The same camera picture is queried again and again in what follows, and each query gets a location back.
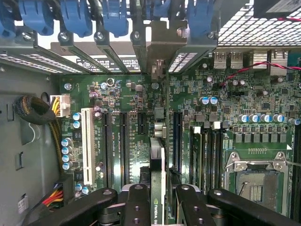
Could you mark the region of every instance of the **motherboard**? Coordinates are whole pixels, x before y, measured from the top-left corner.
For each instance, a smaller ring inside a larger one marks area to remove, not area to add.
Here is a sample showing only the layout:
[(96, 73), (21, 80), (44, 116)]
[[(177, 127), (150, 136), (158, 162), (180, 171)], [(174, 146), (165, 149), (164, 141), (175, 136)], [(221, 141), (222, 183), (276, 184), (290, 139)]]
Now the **motherboard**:
[[(287, 65), (299, 65), (300, 56), (289, 54)], [(71, 116), (62, 119), (63, 168), (74, 174), (75, 198), (102, 187), (121, 192), (131, 183), (166, 181), (161, 199), (151, 203), (166, 212), (157, 223), (172, 222), (166, 189), (172, 169), (204, 194), (223, 187), (288, 217), (298, 212), (300, 172), (290, 162), (301, 160), (300, 73), (273, 76), (254, 68), (218, 85), (235, 71), (211, 55), (161, 81), (141, 74), (61, 76), (61, 94), (71, 100)], [(155, 145), (166, 172), (157, 179)]]

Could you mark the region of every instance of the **white pci slot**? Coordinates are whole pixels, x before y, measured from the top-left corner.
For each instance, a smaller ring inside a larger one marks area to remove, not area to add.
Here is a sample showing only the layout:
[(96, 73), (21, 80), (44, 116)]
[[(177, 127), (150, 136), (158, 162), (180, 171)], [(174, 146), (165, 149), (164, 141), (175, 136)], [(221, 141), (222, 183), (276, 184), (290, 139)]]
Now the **white pci slot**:
[(95, 141), (93, 109), (82, 108), (81, 118), (84, 184), (92, 185), (95, 181)]

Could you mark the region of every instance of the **gray metal panel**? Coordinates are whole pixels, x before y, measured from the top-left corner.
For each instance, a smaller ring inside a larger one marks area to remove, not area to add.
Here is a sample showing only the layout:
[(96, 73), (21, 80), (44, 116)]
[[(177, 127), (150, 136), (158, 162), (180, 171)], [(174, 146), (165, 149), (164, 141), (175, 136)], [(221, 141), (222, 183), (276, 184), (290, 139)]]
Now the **gray metal panel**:
[[(21, 95), (54, 94), (54, 86), (42, 73), (25, 72), (2, 65), (0, 72), (0, 225), (15, 226), (53, 186), (58, 179), (54, 142), (48, 126), (41, 126), (39, 140), (21, 144), (20, 118), (7, 120), (6, 104)], [(24, 168), (16, 171), (15, 155), (23, 152)], [(18, 202), (23, 194), (29, 198), (29, 209), (18, 213)]]

